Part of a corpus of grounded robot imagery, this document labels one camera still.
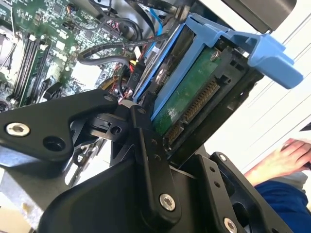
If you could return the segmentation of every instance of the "person's hand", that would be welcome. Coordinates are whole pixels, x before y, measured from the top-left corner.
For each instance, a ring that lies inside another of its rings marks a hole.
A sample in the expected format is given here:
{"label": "person's hand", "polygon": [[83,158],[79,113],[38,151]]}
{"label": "person's hand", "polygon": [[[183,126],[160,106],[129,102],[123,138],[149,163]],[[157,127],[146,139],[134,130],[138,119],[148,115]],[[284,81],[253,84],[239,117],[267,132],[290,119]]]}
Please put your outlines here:
{"label": "person's hand", "polygon": [[311,144],[289,139],[282,148],[269,154],[259,164],[245,173],[245,177],[255,186],[272,178],[303,171],[311,161]]}

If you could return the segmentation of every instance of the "blue cable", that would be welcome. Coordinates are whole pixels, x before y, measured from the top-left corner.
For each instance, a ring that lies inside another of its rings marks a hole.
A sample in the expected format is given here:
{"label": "blue cable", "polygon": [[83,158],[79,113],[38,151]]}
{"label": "blue cable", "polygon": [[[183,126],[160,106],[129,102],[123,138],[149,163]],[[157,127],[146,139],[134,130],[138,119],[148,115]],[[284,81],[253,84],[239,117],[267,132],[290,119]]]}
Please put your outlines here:
{"label": "blue cable", "polygon": [[[163,30],[163,25],[162,22],[160,20],[160,18],[156,15],[156,12],[154,11],[154,9],[149,8],[150,14],[156,19],[156,21],[159,22],[159,30],[157,30],[156,35],[161,35],[162,34],[162,30]],[[156,43],[152,43],[152,45],[148,48],[147,52],[145,53],[145,58],[147,57],[147,55],[150,53],[150,51],[152,50],[152,48],[156,45]]]}

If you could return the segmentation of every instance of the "cable connector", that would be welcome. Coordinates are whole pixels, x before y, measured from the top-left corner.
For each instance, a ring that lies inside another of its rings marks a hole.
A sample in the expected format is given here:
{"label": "cable connector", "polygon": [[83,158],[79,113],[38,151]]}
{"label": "cable connector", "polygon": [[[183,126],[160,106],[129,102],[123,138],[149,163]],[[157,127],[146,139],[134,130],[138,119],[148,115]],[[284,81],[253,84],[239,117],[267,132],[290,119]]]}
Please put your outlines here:
{"label": "cable connector", "polygon": [[135,69],[127,82],[128,88],[130,88],[131,90],[135,90],[140,81],[140,78],[142,77],[142,74],[145,71],[145,68],[146,65],[144,61],[139,61],[138,63],[136,63]]}

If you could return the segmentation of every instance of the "blue sleeve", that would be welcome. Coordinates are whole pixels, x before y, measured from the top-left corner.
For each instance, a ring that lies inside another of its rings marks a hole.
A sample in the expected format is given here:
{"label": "blue sleeve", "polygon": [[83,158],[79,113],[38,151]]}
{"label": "blue sleeve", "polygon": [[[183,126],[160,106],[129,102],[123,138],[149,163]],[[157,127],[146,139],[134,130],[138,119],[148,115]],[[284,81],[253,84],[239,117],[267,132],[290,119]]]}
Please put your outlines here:
{"label": "blue sleeve", "polygon": [[303,192],[276,181],[264,182],[256,189],[294,233],[305,233],[306,229],[311,229],[308,199]]}

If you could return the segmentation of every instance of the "silver screw head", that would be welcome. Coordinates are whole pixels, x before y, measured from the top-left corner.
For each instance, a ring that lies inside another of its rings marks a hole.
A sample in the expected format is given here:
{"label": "silver screw head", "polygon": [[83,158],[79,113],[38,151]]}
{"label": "silver screw head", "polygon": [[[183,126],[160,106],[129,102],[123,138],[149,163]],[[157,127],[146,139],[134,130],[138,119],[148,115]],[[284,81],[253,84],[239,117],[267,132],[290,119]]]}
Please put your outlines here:
{"label": "silver screw head", "polygon": [[174,199],[165,193],[160,196],[160,204],[168,211],[173,211],[176,207]]}
{"label": "silver screw head", "polygon": [[225,217],[224,224],[230,233],[238,233],[237,226],[234,224],[234,222],[231,219]]}
{"label": "silver screw head", "polygon": [[15,137],[25,137],[30,133],[30,129],[23,123],[11,123],[6,126],[6,132]]}
{"label": "silver screw head", "polygon": [[220,55],[220,52],[219,51],[215,51],[213,54],[212,54],[212,56],[210,57],[210,61],[211,62],[214,62],[218,57],[219,57],[219,55]]}
{"label": "silver screw head", "polygon": [[108,101],[112,101],[112,100],[113,100],[110,96],[105,96],[104,98],[105,98],[106,100],[108,100]]}
{"label": "silver screw head", "polygon": [[227,161],[227,159],[226,159],[222,154],[220,154],[219,157],[220,157],[220,159],[223,160],[224,162]]}
{"label": "silver screw head", "polygon": [[141,114],[145,114],[146,113],[146,111],[143,110],[142,108],[138,108],[137,111],[139,111]]}

